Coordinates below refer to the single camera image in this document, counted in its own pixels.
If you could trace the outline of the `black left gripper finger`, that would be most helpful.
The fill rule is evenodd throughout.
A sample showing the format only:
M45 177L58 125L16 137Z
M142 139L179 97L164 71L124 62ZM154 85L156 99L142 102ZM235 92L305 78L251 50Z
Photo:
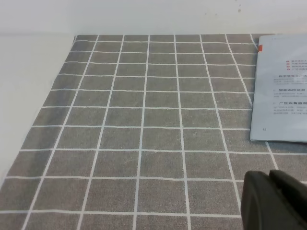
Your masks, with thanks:
M281 170L248 171L241 217L245 230L305 230L307 187Z

